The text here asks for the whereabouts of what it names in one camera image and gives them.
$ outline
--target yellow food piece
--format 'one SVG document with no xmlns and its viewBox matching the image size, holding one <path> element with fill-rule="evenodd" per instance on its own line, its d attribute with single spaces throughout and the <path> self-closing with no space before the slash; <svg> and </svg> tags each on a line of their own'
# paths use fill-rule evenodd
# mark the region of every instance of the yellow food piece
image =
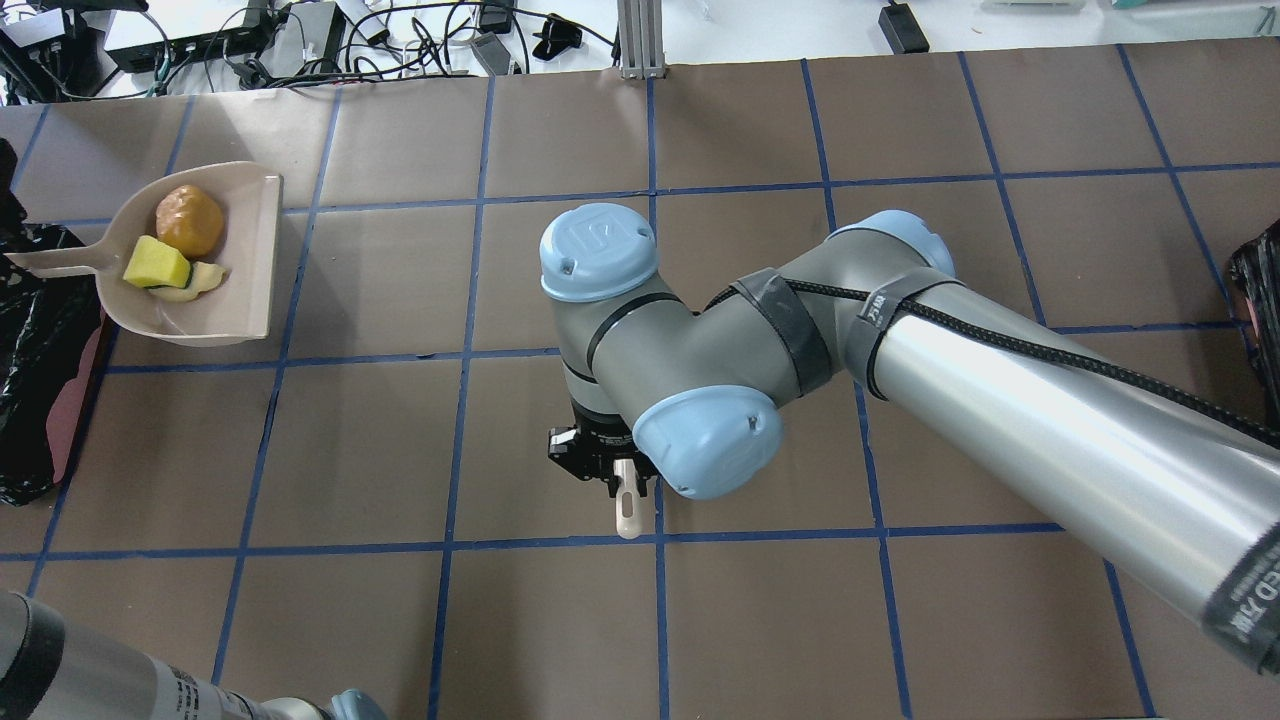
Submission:
<svg viewBox="0 0 1280 720">
<path fill-rule="evenodd" d="M 133 255 L 124 268 L 124 282 L 147 288 L 157 286 L 186 287 L 191 281 L 191 263 L 175 249 L 145 234 L 133 246 Z"/>
<path fill-rule="evenodd" d="M 147 290 L 165 302 L 191 302 L 201 292 L 209 292 L 223 283 L 227 268 L 212 263 L 196 263 L 191 268 L 191 283 L 187 287 L 154 287 Z"/>
<path fill-rule="evenodd" d="M 214 251 L 223 234 L 223 209 L 204 190 L 184 184 L 156 206 L 156 236 L 188 260 Z"/>
</svg>

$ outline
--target yellow cube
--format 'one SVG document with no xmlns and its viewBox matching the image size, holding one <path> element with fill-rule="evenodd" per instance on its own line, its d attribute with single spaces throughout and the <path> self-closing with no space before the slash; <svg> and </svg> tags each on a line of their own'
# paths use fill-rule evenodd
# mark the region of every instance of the yellow cube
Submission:
<svg viewBox="0 0 1280 720">
<path fill-rule="evenodd" d="M 178 250 L 145 234 L 133 246 L 129 265 L 124 268 L 124 282 L 142 288 L 187 287 L 191 263 Z"/>
</svg>

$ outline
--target black power adapter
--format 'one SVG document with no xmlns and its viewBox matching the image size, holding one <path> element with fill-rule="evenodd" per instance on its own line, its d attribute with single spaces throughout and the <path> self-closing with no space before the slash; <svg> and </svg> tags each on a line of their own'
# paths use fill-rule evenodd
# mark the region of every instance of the black power adapter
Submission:
<svg viewBox="0 0 1280 720">
<path fill-rule="evenodd" d="M 881 31 L 888 40 L 895 55 L 904 53 L 928 53 L 929 41 L 920 29 L 920 23 L 915 22 L 915 14 L 906 3 L 899 4 L 890 0 L 890 4 L 881 8 Z"/>
</svg>

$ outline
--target plastic dustpan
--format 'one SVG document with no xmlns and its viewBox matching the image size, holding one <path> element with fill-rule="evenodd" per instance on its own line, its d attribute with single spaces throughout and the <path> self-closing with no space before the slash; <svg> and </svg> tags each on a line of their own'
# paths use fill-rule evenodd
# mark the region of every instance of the plastic dustpan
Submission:
<svg viewBox="0 0 1280 720">
<path fill-rule="evenodd" d="M 138 236 L 155 234 L 156 205 L 182 184 L 204 190 L 221 206 L 227 219 L 223 237 L 201 260 L 229 272 L 221 286 L 191 302 L 163 302 L 122 275 Z M 6 258 L 41 278 L 93 273 L 106 314 L 141 336 L 196 347 L 264 338 L 271 313 L 280 187 L 280 176 L 257 163 L 192 168 L 140 190 L 93 245 L 13 252 Z"/>
</svg>

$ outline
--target blue cap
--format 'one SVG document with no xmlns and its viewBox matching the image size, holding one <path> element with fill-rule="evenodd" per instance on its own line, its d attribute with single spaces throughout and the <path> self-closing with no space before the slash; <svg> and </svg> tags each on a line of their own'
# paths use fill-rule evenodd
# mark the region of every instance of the blue cap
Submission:
<svg viewBox="0 0 1280 720">
<path fill-rule="evenodd" d="M 594 302 L 644 284 L 658 272 L 658 243 L 639 213 L 593 202 L 562 214 L 543 233 L 543 291 L 562 302 Z"/>
<path fill-rule="evenodd" d="M 387 720 L 387 714 L 378 703 L 360 691 L 347 691 L 333 696 L 333 712 L 337 720 Z"/>
<path fill-rule="evenodd" d="M 891 234 L 911 246 L 924 258 L 931 268 L 941 270 L 952 278 L 956 277 L 956 264 L 951 259 L 947 243 L 937 233 L 929 231 L 924 220 L 908 213 L 906 210 L 881 210 L 860 223 L 845 225 L 832 234 L 851 231 L 868 229 Z"/>
<path fill-rule="evenodd" d="M 632 436 L 676 492 L 708 500 L 737 489 L 773 460 L 782 416 L 758 389 L 700 387 L 645 410 Z"/>
</svg>

